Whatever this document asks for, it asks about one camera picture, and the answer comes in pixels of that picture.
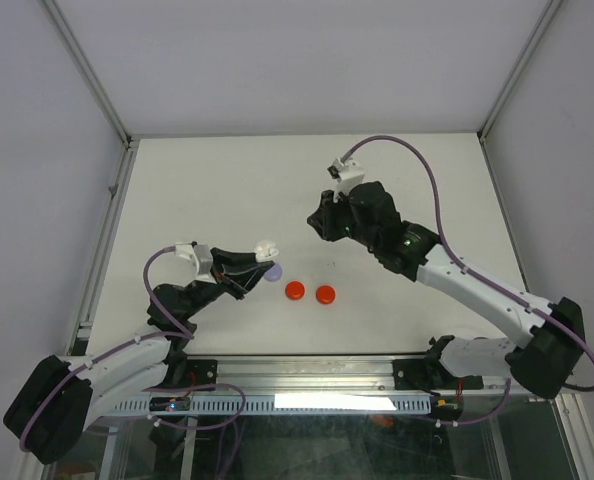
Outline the aluminium mounting rail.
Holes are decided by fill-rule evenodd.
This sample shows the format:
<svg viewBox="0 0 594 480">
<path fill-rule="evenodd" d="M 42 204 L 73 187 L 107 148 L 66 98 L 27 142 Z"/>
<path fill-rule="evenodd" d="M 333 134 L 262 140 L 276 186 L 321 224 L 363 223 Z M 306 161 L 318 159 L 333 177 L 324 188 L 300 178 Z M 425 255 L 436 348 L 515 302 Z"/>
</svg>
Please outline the aluminium mounting rail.
<svg viewBox="0 0 594 480">
<path fill-rule="evenodd" d="M 248 395 L 332 392 L 397 394 L 392 364 L 414 354 L 355 355 L 189 355 L 218 361 L 216 383 L 233 384 Z"/>
</svg>

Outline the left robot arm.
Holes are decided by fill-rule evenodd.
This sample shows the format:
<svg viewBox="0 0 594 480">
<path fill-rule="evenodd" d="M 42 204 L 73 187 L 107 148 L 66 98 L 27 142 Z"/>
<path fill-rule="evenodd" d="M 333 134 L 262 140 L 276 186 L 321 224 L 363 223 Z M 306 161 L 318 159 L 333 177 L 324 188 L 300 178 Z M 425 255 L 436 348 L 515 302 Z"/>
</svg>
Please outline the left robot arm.
<svg viewBox="0 0 594 480">
<path fill-rule="evenodd" d="M 164 255 L 189 263 L 187 285 L 151 285 L 150 269 Z M 156 251 L 142 272 L 149 297 L 146 325 L 105 351 L 41 360 L 4 414 L 4 426 L 22 451 L 47 465 L 61 459 L 87 428 L 123 400 L 151 388 L 178 387 L 187 373 L 184 350 L 197 330 L 192 317 L 223 295 L 244 299 L 278 256 L 269 240 L 247 253 L 196 242 Z"/>
</svg>

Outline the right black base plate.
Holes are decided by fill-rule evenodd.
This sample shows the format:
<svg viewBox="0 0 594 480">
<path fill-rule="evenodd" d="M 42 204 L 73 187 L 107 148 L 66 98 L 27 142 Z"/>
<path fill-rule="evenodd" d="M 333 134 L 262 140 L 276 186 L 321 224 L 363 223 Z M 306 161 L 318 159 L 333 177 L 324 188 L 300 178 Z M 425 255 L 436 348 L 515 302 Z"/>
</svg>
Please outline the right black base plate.
<svg viewBox="0 0 594 480">
<path fill-rule="evenodd" d="M 481 376 L 456 377 L 438 363 L 421 358 L 395 359 L 391 362 L 394 386 L 397 391 L 419 390 L 438 395 L 443 390 L 482 390 Z"/>
</svg>

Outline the white earbud case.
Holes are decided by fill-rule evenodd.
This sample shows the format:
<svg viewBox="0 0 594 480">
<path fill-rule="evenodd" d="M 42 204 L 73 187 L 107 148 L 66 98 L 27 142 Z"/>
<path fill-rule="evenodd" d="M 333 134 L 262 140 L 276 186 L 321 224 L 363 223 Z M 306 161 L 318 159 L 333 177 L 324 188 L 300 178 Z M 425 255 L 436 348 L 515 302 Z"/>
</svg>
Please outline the white earbud case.
<svg viewBox="0 0 594 480">
<path fill-rule="evenodd" d="M 279 256 L 279 249 L 275 242 L 262 240 L 255 245 L 254 255 L 257 263 L 274 261 Z"/>
</svg>

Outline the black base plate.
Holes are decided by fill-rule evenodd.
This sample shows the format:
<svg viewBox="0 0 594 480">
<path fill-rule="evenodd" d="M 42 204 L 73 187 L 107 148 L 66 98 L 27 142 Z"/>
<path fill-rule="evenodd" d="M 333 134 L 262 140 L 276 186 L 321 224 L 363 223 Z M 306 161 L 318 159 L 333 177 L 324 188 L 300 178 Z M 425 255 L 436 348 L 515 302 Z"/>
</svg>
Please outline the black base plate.
<svg viewBox="0 0 594 480">
<path fill-rule="evenodd" d="M 438 395 L 443 390 L 482 390 L 481 376 L 456 377 L 438 363 L 421 358 L 395 359 L 391 362 L 394 386 L 397 391 L 419 390 Z"/>
<path fill-rule="evenodd" d="M 187 391 L 191 387 L 212 384 L 217 379 L 218 361 L 183 357 L 167 366 L 164 379 L 148 391 Z"/>
</svg>

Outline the orange earbud case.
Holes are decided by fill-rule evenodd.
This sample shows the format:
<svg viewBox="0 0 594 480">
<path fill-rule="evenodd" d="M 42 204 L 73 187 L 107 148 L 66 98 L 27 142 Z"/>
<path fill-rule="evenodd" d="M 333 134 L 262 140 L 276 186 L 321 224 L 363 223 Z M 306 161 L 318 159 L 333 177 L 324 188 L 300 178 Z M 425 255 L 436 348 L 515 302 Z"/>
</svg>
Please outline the orange earbud case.
<svg viewBox="0 0 594 480">
<path fill-rule="evenodd" d="M 336 299 L 336 291 L 330 285 L 321 285 L 315 293 L 317 301 L 322 305 L 330 305 Z"/>
<path fill-rule="evenodd" d="M 290 300 L 301 300 L 305 296 L 305 293 L 305 286 L 299 281 L 290 281 L 286 284 L 285 295 Z"/>
</svg>

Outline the purple earbud case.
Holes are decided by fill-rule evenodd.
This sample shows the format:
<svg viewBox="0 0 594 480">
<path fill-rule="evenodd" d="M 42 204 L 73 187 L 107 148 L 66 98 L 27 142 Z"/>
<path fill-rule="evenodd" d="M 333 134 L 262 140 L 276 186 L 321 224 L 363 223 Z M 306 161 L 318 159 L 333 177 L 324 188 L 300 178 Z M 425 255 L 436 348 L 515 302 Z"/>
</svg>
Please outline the purple earbud case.
<svg viewBox="0 0 594 480">
<path fill-rule="evenodd" d="M 267 270 L 263 278 L 268 282 L 277 282 L 281 279 L 283 270 L 280 264 L 275 263 L 269 270 Z"/>
</svg>

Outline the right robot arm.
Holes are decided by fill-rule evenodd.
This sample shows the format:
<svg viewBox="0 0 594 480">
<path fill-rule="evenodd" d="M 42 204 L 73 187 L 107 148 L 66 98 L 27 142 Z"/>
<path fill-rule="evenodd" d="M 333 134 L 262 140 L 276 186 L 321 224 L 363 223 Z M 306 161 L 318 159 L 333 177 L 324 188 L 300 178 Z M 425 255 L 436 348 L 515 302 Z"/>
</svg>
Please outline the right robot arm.
<svg viewBox="0 0 594 480">
<path fill-rule="evenodd" d="M 459 265 L 437 233 L 401 218 L 379 182 L 360 184 L 347 195 L 324 191 L 307 223 L 325 241 L 358 242 L 386 270 L 446 294 L 502 332 L 493 339 L 440 337 L 424 363 L 432 385 L 503 376 L 544 399 L 568 387 L 585 339 L 582 310 L 573 300 L 552 302 Z"/>
</svg>

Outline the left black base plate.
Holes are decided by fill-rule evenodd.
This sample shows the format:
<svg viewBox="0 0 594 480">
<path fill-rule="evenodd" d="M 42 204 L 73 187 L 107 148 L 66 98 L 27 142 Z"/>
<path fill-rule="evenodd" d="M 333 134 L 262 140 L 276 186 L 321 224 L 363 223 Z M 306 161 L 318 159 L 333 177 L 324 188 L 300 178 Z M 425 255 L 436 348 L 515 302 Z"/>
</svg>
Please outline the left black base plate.
<svg viewBox="0 0 594 480">
<path fill-rule="evenodd" d="M 167 366 L 164 379 L 148 391 L 187 391 L 191 387 L 212 384 L 217 379 L 218 361 L 183 357 Z"/>
</svg>

